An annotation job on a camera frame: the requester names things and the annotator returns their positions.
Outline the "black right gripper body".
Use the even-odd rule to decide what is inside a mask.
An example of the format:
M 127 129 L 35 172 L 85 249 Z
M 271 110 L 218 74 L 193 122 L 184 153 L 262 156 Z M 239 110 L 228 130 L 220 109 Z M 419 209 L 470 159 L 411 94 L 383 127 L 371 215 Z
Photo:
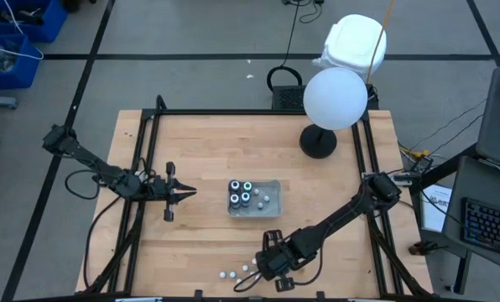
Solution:
M 287 277 L 287 273 L 294 261 L 293 253 L 288 248 L 287 240 L 290 235 L 283 237 L 280 230 L 266 231 L 263 234 L 262 251 L 270 251 L 270 262 L 268 266 L 276 272 L 274 286 L 277 292 L 285 292 L 294 289 L 294 280 Z

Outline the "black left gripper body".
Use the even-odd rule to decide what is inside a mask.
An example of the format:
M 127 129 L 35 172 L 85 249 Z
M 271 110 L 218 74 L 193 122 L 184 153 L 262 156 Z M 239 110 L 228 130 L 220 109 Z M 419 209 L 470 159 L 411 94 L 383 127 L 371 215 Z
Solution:
M 150 191 L 152 193 L 152 200 L 161 200 L 166 202 L 164 208 L 164 220 L 173 221 L 173 207 L 177 204 L 174 193 L 176 178 L 174 177 L 175 165 L 173 162 L 168 162 L 166 164 L 166 174 L 165 179 L 162 179 L 158 175 L 154 177 L 153 183 L 150 186 Z

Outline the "grey plastic tray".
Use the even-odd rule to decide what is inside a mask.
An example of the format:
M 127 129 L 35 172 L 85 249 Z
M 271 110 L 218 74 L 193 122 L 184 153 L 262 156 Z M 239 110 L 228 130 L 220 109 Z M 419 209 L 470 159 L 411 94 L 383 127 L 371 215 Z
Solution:
M 283 201 L 282 201 L 282 188 L 278 180 L 238 180 L 241 184 L 241 189 L 239 192 L 231 192 L 229 190 L 229 182 L 227 187 L 227 214 L 235 218 L 276 218 L 283 213 Z M 251 195 L 249 207 L 240 206 L 238 209 L 231 209 L 229 205 L 229 198 L 231 194 L 238 194 L 241 199 L 242 184 L 244 182 L 251 182 L 254 189 L 259 190 L 259 195 Z M 270 198 L 269 202 L 263 200 L 264 196 Z M 258 203 L 262 202 L 263 209 L 258 209 Z

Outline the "black vented box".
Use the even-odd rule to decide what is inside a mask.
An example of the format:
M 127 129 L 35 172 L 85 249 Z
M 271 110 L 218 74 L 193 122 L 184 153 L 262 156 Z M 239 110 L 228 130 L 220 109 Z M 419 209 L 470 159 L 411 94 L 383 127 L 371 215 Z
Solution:
M 304 108 L 305 86 L 274 86 L 273 110 L 302 110 Z M 367 84 L 368 109 L 378 110 L 379 100 L 377 89 L 372 84 Z

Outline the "brown floor object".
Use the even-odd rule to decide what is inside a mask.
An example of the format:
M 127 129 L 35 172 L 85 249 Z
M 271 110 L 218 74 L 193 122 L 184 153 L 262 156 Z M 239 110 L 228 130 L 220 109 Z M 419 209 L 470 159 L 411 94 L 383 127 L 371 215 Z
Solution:
M 426 256 L 432 253 L 438 244 L 432 241 L 419 241 L 409 247 L 409 253 L 414 256 Z

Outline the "white printed paper sheet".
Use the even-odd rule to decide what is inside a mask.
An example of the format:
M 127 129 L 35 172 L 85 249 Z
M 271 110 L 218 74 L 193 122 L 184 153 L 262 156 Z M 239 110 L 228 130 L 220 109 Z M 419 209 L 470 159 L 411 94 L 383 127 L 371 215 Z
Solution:
M 432 232 L 441 232 L 445 222 L 445 212 L 451 200 L 452 189 L 431 185 L 421 194 L 421 227 Z

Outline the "white globe lamp black base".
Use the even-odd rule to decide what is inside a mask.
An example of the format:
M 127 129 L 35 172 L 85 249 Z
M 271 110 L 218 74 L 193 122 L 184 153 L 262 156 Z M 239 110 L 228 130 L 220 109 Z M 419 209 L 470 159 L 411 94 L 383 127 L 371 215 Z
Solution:
M 367 108 L 367 88 L 362 78 L 341 67 L 325 69 L 312 77 L 303 95 L 311 124 L 299 137 L 302 151 L 312 159 L 324 159 L 336 149 L 336 132 L 353 126 Z

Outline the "blue plastic storage bin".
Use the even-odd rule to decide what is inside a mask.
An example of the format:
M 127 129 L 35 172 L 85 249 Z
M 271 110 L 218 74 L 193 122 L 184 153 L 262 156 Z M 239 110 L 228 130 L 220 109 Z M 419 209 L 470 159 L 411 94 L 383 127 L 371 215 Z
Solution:
M 42 8 L 44 10 L 44 24 L 30 25 L 0 23 L 0 34 L 25 34 L 32 42 L 51 43 L 59 34 L 67 18 L 60 0 L 0 0 L 0 8 L 13 12 L 20 8 Z
M 0 90 L 28 88 L 32 85 L 42 54 L 23 34 L 0 35 L 0 41 L 10 40 L 19 45 L 15 66 L 9 72 L 0 73 Z

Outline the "black desk leg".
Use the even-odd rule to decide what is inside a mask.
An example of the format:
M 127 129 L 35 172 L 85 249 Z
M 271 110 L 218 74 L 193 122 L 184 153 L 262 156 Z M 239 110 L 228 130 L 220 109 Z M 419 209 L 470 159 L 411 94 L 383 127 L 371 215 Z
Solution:
M 460 258 L 457 269 L 456 281 L 449 287 L 449 291 L 455 294 L 464 294 L 466 290 L 466 281 L 469 274 L 472 252 L 467 251 L 464 257 Z

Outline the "black floor object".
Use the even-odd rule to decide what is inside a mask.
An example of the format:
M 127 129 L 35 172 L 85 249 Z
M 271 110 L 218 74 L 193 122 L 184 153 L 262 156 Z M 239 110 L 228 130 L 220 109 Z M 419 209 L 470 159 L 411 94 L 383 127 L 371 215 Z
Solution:
M 82 3 L 96 4 L 97 0 L 60 0 L 63 9 L 67 13 L 76 13 L 80 10 Z

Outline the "grey desk top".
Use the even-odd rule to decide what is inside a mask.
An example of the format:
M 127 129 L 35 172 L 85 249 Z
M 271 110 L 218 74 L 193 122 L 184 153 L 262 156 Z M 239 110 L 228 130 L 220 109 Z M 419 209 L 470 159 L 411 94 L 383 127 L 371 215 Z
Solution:
M 443 235 L 453 243 L 500 266 L 500 253 L 461 240 L 464 229 L 455 219 L 461 222 L 465 198 L 485 202 L 488 206 L 500 210 L 500 169 L 475 159 L 460 159 L 448 206 L 449 216 L 446 217 L 442 230 Z

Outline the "black backlit keyboard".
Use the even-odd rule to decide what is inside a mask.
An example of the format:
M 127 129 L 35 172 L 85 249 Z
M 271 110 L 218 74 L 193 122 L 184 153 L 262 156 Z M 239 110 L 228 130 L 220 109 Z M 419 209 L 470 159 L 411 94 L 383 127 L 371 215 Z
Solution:
M 461 204 L 461 240 L 500 253 L 500 206 L 469 197 Z

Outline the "black tool parts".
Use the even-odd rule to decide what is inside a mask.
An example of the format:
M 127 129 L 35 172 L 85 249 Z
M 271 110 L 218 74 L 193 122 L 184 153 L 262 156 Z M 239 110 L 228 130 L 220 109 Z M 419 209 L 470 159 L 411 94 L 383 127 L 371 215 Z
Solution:
M 42 8 L 20 8 L 13 12 L 13 16 L 8 11 L 0 8 L 0 23 L 17 22 L 18 24 L 43 25 L 44 10 Z

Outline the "white lidded bucket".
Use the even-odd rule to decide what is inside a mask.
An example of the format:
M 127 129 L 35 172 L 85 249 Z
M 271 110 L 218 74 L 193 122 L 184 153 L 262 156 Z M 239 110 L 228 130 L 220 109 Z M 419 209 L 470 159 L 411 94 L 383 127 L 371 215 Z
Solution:
M 367 16 L 350 14 L 331 26 L 322 54 L 312 64 L 321 69 L 346 68 L 366 81 L 382 64 L 386 50 L 383 26 Z

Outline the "grey flat panel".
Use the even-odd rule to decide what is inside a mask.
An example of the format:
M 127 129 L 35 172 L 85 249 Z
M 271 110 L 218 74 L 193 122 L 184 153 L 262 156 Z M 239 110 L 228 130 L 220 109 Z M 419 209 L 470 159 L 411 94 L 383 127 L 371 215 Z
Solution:
M 500 164 L 500 67 L 492 73 L 477 140 L 477 152 Z

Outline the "black aluminium table frame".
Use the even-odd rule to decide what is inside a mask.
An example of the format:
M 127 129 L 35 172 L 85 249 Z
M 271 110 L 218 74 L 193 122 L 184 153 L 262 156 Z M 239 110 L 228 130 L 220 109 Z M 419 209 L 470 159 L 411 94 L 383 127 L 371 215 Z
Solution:
M 357 218 L 325 244 L 322 274 L 313 284 L 287 293 L 261 280 L 244 294 L 232 291 L 237 279 L 256 272 L 252 259 L 261 250 L 262 235 L 313 225 L 347 203 L 357 191 L 360 172 L 350 129 L 336 132 L 338 148 L 327 159 L 310 159 L 299 148 L 299 133 L 310 120 L 301 114 L 270 110 L 210 110 L 200 114 L 167 114 L 159 130 L 151 169 L 165 177 L 165 162 L 176 165 L 180 182 L 197 194 L 174 207 L 174 222 L 163 220 L 164 203 L 145 204 L 131 294 L 205 297 L 327 296 L 378 297 L 367 218 Z M 112 139 L 109 151 L 98 155 L 109 164 L 129 167 L 135 159 L 141 110 L 122 110 L 103 135 Z M 227 184 L 236 180 L 279 180 L 284 210 L 273 219 L 241 219 L 227 214 Z M 117 245 L 123 200 L 101 216 L 91 235 L 90 284 L 106 267 Z M 399 204 L 389 212 L 395 247 L 410 272 L 432 291 L 424 258 L 411 256 L 408 246 L 419 240 L 414 213 Z M 226 277 L 221 279 L 220 272 Z M 237 276 L 230 278 L 230 272 Z

